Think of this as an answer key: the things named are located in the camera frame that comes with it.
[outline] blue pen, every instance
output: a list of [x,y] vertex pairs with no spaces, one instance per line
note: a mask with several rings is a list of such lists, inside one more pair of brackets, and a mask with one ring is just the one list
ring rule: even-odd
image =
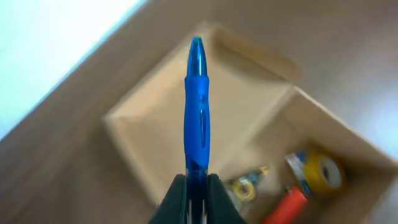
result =
[[210,154],[209,78],[205,49],[194,37],[185,77],[184,151],[188,223],[203,223]]

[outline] orange marker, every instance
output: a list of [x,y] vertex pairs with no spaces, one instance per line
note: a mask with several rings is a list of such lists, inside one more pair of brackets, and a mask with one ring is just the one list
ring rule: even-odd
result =
[[275,211],[262,221],[262,224],[289,224],[307,205],[307,199],[301,190],[292,187],[282,199]]

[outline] yellow object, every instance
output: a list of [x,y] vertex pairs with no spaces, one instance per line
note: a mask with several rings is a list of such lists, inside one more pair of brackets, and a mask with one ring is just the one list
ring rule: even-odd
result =
[[249,202],[256,196],[254,186],[248,180],[237,181],[231,186],[231,188],[237,198],[243,202]]
[[310,189],[317,194],[331,194],[345,185],[341,165],[325,154],[309,153],[303,172]]

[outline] yellow tape roll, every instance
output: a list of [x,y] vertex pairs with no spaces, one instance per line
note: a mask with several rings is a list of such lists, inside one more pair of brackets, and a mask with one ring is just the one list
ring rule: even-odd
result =
[[303,172],[310,189],[317,194],[331,194],[345,185],[340,164],[324,154],[309,153]]

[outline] pen grip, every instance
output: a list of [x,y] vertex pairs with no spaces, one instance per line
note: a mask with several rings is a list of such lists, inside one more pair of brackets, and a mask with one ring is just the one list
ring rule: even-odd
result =
[[196,165],[207,169],[210,153],[209,78],[185,78],[184,148],[187,169]]

